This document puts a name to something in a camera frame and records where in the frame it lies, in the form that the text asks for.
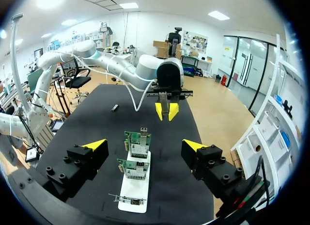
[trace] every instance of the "white stand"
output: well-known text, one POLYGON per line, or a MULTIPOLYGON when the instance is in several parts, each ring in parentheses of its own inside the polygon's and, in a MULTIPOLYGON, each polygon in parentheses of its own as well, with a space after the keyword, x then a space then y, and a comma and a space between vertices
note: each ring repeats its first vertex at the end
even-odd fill
POLYGON ((135 198, 135 199, 144 199, 145 201, 141 205, 131 205, 128 203, 119 202, 118 209, 129 211, 129 212, 135 212, 135 213, 145 213, 146 206, 147 206, 147 197, 149 193, 151 152, 150 151, 148 152, 146 159, 131 157, 130 152, 128 152, 127 160, 138 161, 138 162, 148 162, 149 169, 147 170, 145 180, 128 179, 126 178, 124 174, 120 196, 130 197, 130 198, 135 198))

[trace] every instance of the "white shelving unit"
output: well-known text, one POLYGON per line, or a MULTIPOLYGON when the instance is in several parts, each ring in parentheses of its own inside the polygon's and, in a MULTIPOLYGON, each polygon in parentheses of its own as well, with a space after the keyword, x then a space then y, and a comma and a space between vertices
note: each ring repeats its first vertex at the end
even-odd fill
MULTIPOLYGON (((267 180, 270 181, 269 186, 269 194, 270 194, 270 202, 276 198, 277 194, 281 186, 285 183, 285 180, 290 174, 290 171, 293 168, 291 155, 297 157, 298 151, 301 146, 301 142, 298 138, 297 131, 293 121, 290 119, 286 111, 279 105, 271 96, 271 92, 273 90, 276 76, 280 74, 280 67, 286 71, 286 74, 290 75, 294 80, 296 80, 301 86, 305 85, 305 81, 303 80, 301 74, 289 63, 285 60, 280 58, 280 36, 277 34, 277 52, 276 52, 276 61, 275 61, 275 68, 273 72, 273 76, 270 82, 270 86, 267 92, 267 96, 263 101, 263 104, 258 111, 256 117, 254 118, 253 122, 247 129, 247 131, 243 134, 243 136, 239 139, 239 141, 234 145, 231 149, 237 150, 246 179, 251 177, 254 174, 257 161, 260 155, 263 156, 263 160, 265 163, 266 168, 266 177, 267 180), (264 111, 269 111, 273 115, 276 114, 277 118, 279 119, 279 125, 282 130, 284 130, 287 135, 289 136, 289 140, 291 145, 289 148, 286 148, 285 151, 281 150, 279 158, 277 161, 274 161, 273 154, 277 151, 272 146, 273 140, 276 137, 274 134, 270 140, 266 141, 263 135, 261 134, 259 129, 258 120, 263 117, 264 111), (251 143, 250 137, 257 139, 257 143, 261 147, 260 151, 256 151, 254 149, 254 145, 251 143)), ((261 197, 261 199, 255 204, 256 210, 263 209, 266 206, 266 202, 259 205, 262 201, 266 199, 266 193, 261 197)))

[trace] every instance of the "black table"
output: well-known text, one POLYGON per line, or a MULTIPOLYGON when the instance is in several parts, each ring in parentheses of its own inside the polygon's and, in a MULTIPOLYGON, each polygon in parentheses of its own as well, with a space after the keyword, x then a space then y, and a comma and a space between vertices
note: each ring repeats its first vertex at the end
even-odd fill
MULTIPOLYGON (((132 91, 136 102, 141 94, 132 91)), ((180 112, 169 122, 160 121, 155 112, 155 97, 146 97, 135 112, 129 93, 122 85, 99 85, 69 116, 41 157, 37 170, 62 161, 66 149, 107 139, 109 157, 93 181, 87 180, 74 198, 66 202, 86 213, 121 222, 203 224, 213 219, 213 196, 202 181, 196 181, 181 157, 183 139, 201 142, 187 101, 180 102, 180 112), (116 112, 112 107, 118 104, 116 112), (118 210, 108 193, 121 191, 123 173, 117 158, 126 159, 124 131, 147 127, 152 134, 151 172, 147 212, 118 210)))

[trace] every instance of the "green circuit board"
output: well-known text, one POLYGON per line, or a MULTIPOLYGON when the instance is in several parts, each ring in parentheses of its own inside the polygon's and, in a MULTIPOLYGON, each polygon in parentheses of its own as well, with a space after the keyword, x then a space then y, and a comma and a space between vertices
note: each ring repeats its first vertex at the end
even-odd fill
POLYGON ((145 180, 149 163, 117 159, 118 167, 129 179, 145 180))
POLYGON ((151 134, 147 133, 147 128, 141 128, 140 133, 125 131, 125 136, 125 148, 131 157, 146 159, 151 143, 151 134))

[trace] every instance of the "black office chair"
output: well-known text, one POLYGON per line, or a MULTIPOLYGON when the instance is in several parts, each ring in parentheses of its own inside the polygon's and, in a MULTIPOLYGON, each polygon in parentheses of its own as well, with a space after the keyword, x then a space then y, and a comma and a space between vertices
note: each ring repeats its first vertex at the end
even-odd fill
POLYGON ((114 54, 115 54, 115 55, 120 54, 120 52, 117 50, 117 49, 121 48, 121 47, 120 47, 120 43, 118 43, 118 42, 113 42, 112 48, 113 48, 113 47, 114 47, 114 54))
POLYGON ((66 73, 66 77, 64 77, 64 79, 67 79, 66 82, 65 82, 65 86, 67 88, 70 88, 70 89, 71 88, 76 88, 77 89, 76 97, 73 98, 72 100, 77 99, 77 104, 79 104, 80 103, 80 98, 81 97, 87 97, 87 95, 89 94, 88 92, 81 93, 79 88, 82 87, 83 85, 85 85, 92 78, 88 77, 88 75, 90 73, 89 69, 86 69, 88 71, 86 76, 79 76, 78 77, 77 75, 81 72, 81 70, 80 70, 80 68, 78 66, 78 63, 77 63, 76 59, 74 59, 73 61, 74 61, 75 65, 76 65, 76 68, 69 70, 66 73))

